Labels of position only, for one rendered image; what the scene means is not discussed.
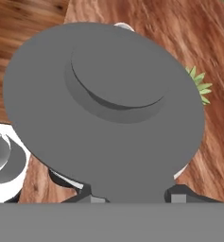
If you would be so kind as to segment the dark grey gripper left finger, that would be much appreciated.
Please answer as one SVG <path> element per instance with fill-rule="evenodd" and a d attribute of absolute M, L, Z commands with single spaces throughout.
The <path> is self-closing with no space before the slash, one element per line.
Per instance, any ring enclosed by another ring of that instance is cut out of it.
<path fill-rule="evenodd" d="M 77 194 L 69 199 L 63 201 L 63 203 L 109 203 L 106 198 L 95 197 L 92 195 L 92 189 L 90 184 L 84 184 L 82 188 L 73 186 L 73 189 Z"/>

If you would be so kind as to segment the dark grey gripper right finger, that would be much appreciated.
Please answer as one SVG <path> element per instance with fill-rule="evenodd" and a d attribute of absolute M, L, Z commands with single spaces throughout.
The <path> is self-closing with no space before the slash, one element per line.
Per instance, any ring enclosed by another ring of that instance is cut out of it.
<path fill-rule="evenodd" d="M 216 199 L 195 193 L 185 184 L 175 184 L 168 188 L 164 192 L 164 200 L 169 203 L 216 202 Z"/>

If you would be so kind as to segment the white blender jug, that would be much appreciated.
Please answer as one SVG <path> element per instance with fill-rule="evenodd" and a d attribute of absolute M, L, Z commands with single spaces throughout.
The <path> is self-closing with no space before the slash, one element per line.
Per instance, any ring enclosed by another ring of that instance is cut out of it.
<path fill-rule="evenodd" d="M 0 203 L 19 200 L 30 156 L 12 126 L 0 123 Z"/>

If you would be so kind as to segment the green spiky plant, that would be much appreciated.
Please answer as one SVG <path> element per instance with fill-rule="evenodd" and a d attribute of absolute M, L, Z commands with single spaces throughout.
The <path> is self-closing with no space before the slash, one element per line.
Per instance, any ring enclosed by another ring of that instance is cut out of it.
<path fill-rule="evenodd" d="M 193 66 L 191 68 L 185 67 L 185 70 L 189 74 L 190 78 L 194 81 L 194 83 L 198 89 L 202 104 L 204 106 L 209 105 L 210 100 L 206 97 L 206 95 L 212 91 L 211 87 L 213 86 L 213 84 L 204 81 L 205 73 L 202 72 L 202 73 L 198 74 L 196 66 Z"/>

